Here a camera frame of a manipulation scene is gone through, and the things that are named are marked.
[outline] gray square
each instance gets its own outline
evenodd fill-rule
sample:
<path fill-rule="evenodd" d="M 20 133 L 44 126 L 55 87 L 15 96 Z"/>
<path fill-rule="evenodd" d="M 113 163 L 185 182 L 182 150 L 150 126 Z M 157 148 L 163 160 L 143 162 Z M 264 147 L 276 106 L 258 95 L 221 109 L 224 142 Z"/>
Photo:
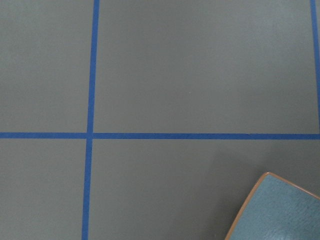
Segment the gray square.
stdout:
<path fill-rule="evenodd" d="M 0 239 L 81 239 L 84 140 L 0 139 Z"/>
<path fill-rule="evenodd" d="M 96 132 L 317 133 L 309 1 L 102 0 Z"/>
<path fill-rule="evenodd" d="M 0 1 L 0 132 L 85 132 L 93 1 Z"/>
<path fill-rule="evenodd" d="M 90 240 L 223 240 L 273 172 L 320 194 L 320 142 L 95 140 Z"/>

